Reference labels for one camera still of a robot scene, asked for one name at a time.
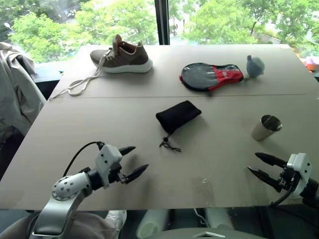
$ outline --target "white jacket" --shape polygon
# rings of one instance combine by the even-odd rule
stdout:
[[[10,137],[13,127],[26,135],[46,100],[30,76],[35,74],[31,59],[0,42],[0,63],[1,143]]]

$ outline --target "metal cup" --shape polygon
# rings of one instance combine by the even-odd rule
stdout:
[[[262,116],[256,127],[251,133],[251,136],[256,141],[262,141],[273,133],[279,131],[283,127],[278,118],[271,115]]]

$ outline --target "shoelace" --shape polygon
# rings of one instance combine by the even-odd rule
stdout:
[[[67,92],[69,93],[70,96],[79,96],[79,95],[81,95],[81,94],[85,91],[86,87],[88,86],[88,84],[89,84],[89,82],[90,82],[91,80],[94,80],[94,79],[100,77],[100,75],[101,75],[102,72],[103,72],[102,67],[103,67],[105,61],[108,60],[109,58],[113,58],[113,57],[114,57],[114,52],[113,52],[112,48],[109,48],[109,50],[108,50],[106,53],[104,53],[103,56],[101,57],[101,59],[100,59],[100,61],[99,61],[99,64],[98,64],[98,67],[97,67],[96,71],[93,73],[92,76],[89,76],[89,77],[87,77],[87,78],[85,78],[85,79],[83,79],[83,80],[73,81],[73,82],[69,85],[68,88],[62,90],[62,91],[61,91],[60,93],[58,93],[57,95],[55,95],[55,96],[53,96],[53,97],[50,97],[49,100],[51,101],[51,100],[57,98],[58,96],[63,95],[63,94],[65,94],[65,93],[67,93]],[[74,93],[71,92],[71,90],[72,90],[73,88],[75,88],[75,87],[77,87],[77,86],[79,86],[79,85],[82,85],[82,84],[84,84],[84,86],[83,86],[83,88],[82,88],[79,92],[74,92]]]

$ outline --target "window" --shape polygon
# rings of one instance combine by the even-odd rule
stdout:
[[[70,59],[82,45],[158,44],[154,1],[0,0],[0,41],[36,63]]]
[[[319,56],[316,0],[168,0],[171,44],[289,44]]]

